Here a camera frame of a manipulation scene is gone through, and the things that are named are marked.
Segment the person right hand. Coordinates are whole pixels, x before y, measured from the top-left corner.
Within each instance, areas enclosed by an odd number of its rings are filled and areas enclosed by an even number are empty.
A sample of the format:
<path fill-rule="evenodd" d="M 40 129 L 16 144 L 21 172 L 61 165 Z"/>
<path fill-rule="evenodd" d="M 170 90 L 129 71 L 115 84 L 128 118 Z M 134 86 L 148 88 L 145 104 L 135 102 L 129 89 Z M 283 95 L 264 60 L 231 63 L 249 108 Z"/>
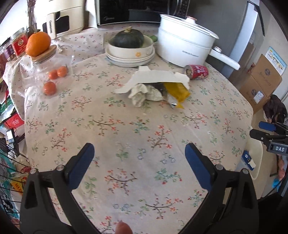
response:
<path fill-rule="evenodd" d="M 133 231 L 128 224 L 119 221 L 115 227 L 115 234 L 133 234 Z"/>

